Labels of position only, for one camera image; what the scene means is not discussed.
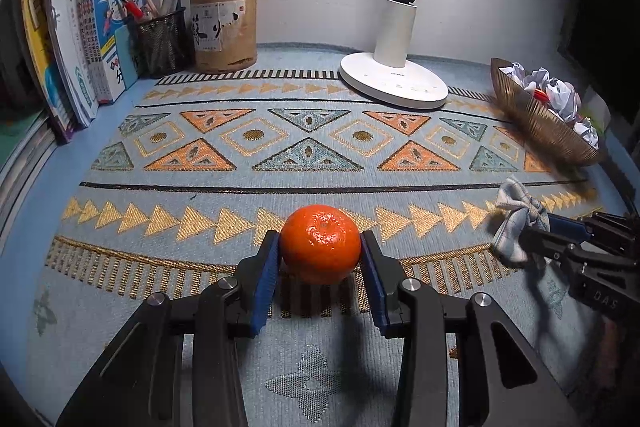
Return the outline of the blue cover workbook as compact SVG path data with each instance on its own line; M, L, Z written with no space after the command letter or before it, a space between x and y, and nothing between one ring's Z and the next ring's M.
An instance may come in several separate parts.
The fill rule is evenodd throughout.
M141 6L141 0L132 1ZM122 0L76 0L80 42L96 98L110 104L125 91L116 49L115 32L124 24L127 11Z

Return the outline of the orange tangerine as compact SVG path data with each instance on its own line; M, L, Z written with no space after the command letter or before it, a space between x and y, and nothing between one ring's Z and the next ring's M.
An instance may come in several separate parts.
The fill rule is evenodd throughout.
M312 285L345 280L358 265L360 234L346 213L327 205L299 208L280 231L279 254L288 272Z

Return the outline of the yellow cover book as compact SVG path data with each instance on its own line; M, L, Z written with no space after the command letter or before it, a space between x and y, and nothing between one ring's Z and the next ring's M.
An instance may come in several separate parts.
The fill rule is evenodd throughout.
M50 37L44 0L21 0L23 26L32 68L58 139L70 142L76 117L66 94Z

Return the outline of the green flat book stack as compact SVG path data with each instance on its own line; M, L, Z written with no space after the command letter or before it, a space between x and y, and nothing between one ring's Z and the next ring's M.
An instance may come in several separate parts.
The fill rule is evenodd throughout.
M6 226L32 170L55 145L55 134L44 110L1 114L1 228Z

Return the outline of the white desk lamp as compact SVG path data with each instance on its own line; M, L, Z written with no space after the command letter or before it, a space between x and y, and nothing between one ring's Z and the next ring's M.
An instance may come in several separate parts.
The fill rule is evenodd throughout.
M374 51L344 56L340 76L356 91L410 109L442 107L448 87L439 75L408 60L416 0L386 0Z

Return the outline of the checkered cloth scrap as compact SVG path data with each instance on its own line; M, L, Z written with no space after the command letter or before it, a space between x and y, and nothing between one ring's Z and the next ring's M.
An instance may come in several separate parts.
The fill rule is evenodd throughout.
M508 267L536 267L544 271L547 262L537 254L527 254L520 245L520 236L527 228L549 232L549 215L544 205L527 191L514 176L509 176L498 190L495 206L506 217L491 239L489 250Z

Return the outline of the paper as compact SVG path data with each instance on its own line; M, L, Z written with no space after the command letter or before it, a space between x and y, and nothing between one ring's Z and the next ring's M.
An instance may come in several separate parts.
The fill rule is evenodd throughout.
M546 92L550 102L542 105L553 115L560 117L565 124L569 124L587 143L599 148L597 129L593 128L589 118L579 114L582 101L570 83L550 76L544 68L526 72L524 66L518 63L510 63L510 66L503 67L502 71L531 96L535 89Z

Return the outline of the patterned blue table mat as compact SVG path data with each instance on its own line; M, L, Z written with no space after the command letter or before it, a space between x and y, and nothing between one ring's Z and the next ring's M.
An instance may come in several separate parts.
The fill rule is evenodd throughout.
M434 60L439 109L377 102L346 86L330 52L270 52L232 74L152 83L66 200L32 303L26 383L48 423L134 310L236 280L268 308L239 339L253 426L386 426L401 339L378 329L357 258L373 239L405 277L447 297L498 300L572 391L602 335L550 260L521 268L492 249L518 216L548 225L608 208L598 168L562 165L496 104L486 65Z

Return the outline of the green tissue pack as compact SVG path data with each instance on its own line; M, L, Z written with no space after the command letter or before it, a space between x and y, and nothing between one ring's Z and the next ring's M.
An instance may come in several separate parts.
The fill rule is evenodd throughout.
M582 115L588 117L600 135L604 135L610 127L612 116L608 104L602 96L589 86L582 97Z

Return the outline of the brown ribbed bowl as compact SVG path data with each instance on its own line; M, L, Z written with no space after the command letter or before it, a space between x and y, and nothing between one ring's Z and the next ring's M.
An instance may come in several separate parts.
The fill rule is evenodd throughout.
M510 63L499 57L490 60L490 77L497 105L509 116L528 141L561 164L591 166L608 158L603 139L594 148L569 124L527 94L502 69Z

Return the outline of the red snack bag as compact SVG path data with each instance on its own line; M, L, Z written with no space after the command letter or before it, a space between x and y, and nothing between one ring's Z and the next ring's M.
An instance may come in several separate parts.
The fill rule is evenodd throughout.
M533 97L535 100L544 104L548 104L550 102L550 98L548 97L547 93L540 89L534 90Z

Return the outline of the black mesh pen holder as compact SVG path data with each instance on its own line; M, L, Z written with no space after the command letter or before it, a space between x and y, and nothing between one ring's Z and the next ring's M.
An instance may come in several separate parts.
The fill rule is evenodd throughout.
M184 12L186 9L180 8L152 20L128 23L134 39L134 57L142 76L162 78L194 64L194 44Z

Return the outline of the bamboo pen holder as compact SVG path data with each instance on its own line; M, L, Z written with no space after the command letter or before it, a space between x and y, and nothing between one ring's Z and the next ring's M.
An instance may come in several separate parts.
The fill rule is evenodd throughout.
M237 72L257 61L257 0L190 0L195 68Z

